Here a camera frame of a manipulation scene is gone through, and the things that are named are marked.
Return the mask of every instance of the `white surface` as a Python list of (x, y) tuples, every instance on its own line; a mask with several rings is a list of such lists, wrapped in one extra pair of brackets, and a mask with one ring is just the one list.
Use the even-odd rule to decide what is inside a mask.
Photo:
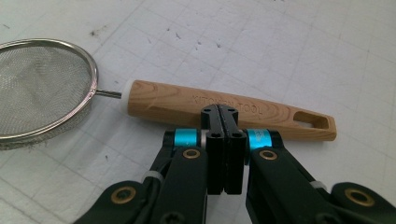
[[(396, 204), (396, 1), (0, 0), (0, 42), (31, 37), (87, 50), (102, 89), (141, 78), (332, 115), (334, 142), (287, 149), (328, 189), (356, 182)], [(169, 127), (95, 97), (73, 131), (0, 152), (0, 223), (73, 222), (106, 187), (139, 181)], [(210, 196), (207, 211), (249, 223), (245, 193)]]

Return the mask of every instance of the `white cable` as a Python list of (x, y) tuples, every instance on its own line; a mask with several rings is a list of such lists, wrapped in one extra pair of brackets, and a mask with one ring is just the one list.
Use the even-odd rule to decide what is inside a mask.
[(142, 182), (146, 179), (146, 177), (154, 177), (159, 179), (161, 183), (163, 182), (163, 175), (158, 171), (147, 171), (142, 177)]
[(315, 180), (315, 181), (310, 182), (310, 184), (311, 184), (311, 186), (312, 186), (314, 189), (324, 189), (324, 190), (327, 191), (326, 186), (325, 186), (322, 182), (320, 182), (320, 181)]

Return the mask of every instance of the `metal rim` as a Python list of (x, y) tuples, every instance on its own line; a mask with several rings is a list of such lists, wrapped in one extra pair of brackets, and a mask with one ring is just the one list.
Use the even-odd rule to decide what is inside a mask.
[(268, 161), (274, 161), (277, 159), (276, 153), (271, 150), (263, 150), (259, 154), (263, 159)]
[(196, 158), (198, 158), (198, 157), (200, 157), (201, 156), (201, 152), (200, 151), (198, 151), (197, 149), (195, 149), (195, 148), (190, 148), (190, 149), (187, 149), (187, 150), (185, 150), (184, 152), (183, 152), (183, 156), (186, 158), (186, 159), (196, 159)]
[[(125, 198), (120, 198), (118, 196), (118, 194), (124, 190), (128, 191), (129, 195)], [(121, 187), (119, 189), (114, 190), (114, 192), (111, 194), (111, 202), (116, 203), (116, 204), (128, 203), (134, 198), (135, 195), (136, 195), (135, 188), (129, 187), (129, 186)]]
[[(361, 196), (362, 199), (355, 197), (354, 194)], [(346, 189), (345, 195), (353, 203), (359, 204), (364, 207), (371, 207), (375, 204), (375, 200), (373, 199), (373, 197), (360, 189)]]
[(84, 99), (76, 106), (73, 110), (71, 110), (65, 116), (59, 118), (52, 123), (38, 128), (36, 130), (26, 132), (26, 133), (16, 133), (16, 134), (7, 134), (1, 135), (0, 134), (0, 144), (4, 143), (13, 143), (13, 142), (28, 142), (29, 138), (34, 138), (39, 136), (43, 133), (48, 133), (55, 128), (60, 127), (61, 125), (65, 124), (71, 118), (73, 118), (79, 111), (81, 111), (91, 100), (91, 98), (96, 93), (97, 82), (98, 82), (98, 70), (96, 66), (96, 62), (94, 61), (93, 57), (84, 49), (80, 48), (77, 45), (56, 40), (56, 39), (46, 39), (46, 38), (35, 38), (35, 39), (23, 39), (13, 42), (8, 42), (6, 44), (0, 45), (0, 53), (3, 53), (7, 50), (12, 49), (20, 49), (20, 48), (29, 48), (29, 47), (55, 47), (59, 49), (65, 49), (72, 53), (76, 53), (82, 60), (84, 60), (87, 65), (90, 67), (90, 74), (91, 74), (91, 86), (90, 90), (84, 96)]

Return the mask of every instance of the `mesh strainer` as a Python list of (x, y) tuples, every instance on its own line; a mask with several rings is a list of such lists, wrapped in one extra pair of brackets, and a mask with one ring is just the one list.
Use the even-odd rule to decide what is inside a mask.
[(84, 49), (59, 40), (0, 45), (0, 150), (42, 142), (76, 126), (97, 89), (98, 73)]

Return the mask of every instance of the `wooden handle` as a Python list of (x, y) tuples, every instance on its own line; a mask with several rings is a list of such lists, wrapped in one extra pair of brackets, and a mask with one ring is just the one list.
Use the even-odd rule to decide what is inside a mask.
[(245, 96), (142, 80), (132, 85), (128, 114), (200, 128), (201, 109), (213, 104), (237, 109), (240, 129), (273, 129), (290, 140), (332, 141), (336, 136), (334, 118), (327, 115)]

